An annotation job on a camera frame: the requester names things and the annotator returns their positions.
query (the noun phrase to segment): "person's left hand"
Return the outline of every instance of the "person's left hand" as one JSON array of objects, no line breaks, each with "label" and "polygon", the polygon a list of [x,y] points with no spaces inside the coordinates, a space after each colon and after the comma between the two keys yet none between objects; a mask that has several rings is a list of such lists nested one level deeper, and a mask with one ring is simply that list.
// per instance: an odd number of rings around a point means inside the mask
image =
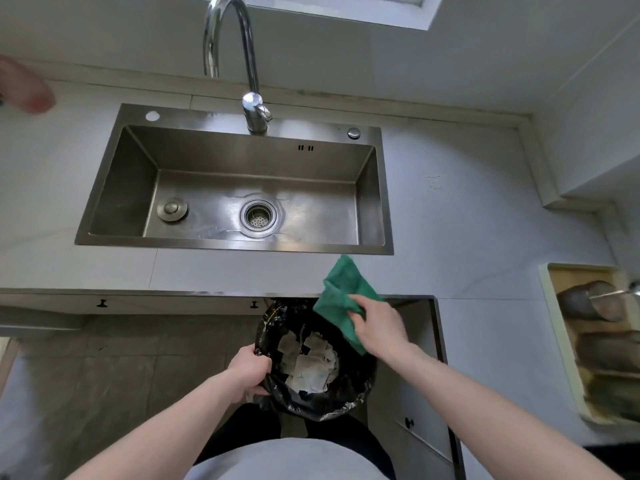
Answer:
[{"label": "person's left hand", "polygon": [[268,395],[264,387],[258,384],[271,371],[271,359],[266,355],[256,355],[255,345],[240,348],[227,370],[233,371],[242,387],[240,397],[235,402],[240,401],[245,394]]}]

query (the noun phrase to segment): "white countertop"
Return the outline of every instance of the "white countertop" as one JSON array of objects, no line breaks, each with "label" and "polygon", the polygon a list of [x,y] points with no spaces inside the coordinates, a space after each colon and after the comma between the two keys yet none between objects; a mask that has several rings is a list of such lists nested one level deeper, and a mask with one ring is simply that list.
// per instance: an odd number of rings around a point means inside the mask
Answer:
[{"label": "white countertop", "polygon": [[[0,110],[0,288],[322,290],[337,255],[75,246],[121,102],[239,112],[239,103],[52,83],[42,116]],[[380,294],[438,299],[450,364],[580,444],[640,438],[577,415],[538,265],[613,264],[591,214],[541,207],[515,130],[269,105],[279,118],[382,128],[395,254],[353,256]],[[469,478],[486,473],[465,453]]]}]

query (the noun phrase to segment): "hand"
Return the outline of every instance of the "hand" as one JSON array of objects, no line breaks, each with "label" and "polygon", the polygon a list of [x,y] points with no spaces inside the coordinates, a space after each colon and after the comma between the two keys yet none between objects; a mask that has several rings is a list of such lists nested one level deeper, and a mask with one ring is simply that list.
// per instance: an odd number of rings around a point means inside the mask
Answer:
[{"label": "hand", "polygon": [[258,386],[271,371],[271,359],[266,355],[256,355],[255,346],[240,348],[227,368],[240,382],[240,394],[234,401],[240,401],[245,394],[268,395],[264,387]]},{"label": "hand", "polygon": [[388,362],[408,345],[402,317],[391,305],[358,294],[350,294],[349,298],[363,307],[366,313],[367,319],[364,320],[357,313],[347,311],[367,352]]}]

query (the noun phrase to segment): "white shirt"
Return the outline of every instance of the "white shirt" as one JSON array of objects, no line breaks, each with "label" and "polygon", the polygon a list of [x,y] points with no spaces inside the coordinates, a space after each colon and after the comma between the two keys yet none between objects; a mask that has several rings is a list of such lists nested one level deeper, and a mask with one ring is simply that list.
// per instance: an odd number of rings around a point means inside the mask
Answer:
[{"label": "white shirt", "polygon": [[184,480],[386,480],[363,456],[324,440],[282,438],[236,448],[190,469]]}]

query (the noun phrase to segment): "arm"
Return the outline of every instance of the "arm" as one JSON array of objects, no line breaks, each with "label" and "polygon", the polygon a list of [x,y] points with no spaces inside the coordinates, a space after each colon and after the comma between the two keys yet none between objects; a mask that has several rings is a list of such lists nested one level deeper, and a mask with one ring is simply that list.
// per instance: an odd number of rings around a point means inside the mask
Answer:
[{"label": "arm", "polygon": [[182,480],[231,403],[257,388],[271,359],[242,347],[226,371],[207,379],[76,470],[68,480]]},{"label": "arm", "polygon": [[366,321],[349,313],[364,348],[416,387],[496,480],[620,480],[555,429],[410,344],[388,303],[350,297],[366,311]]}]

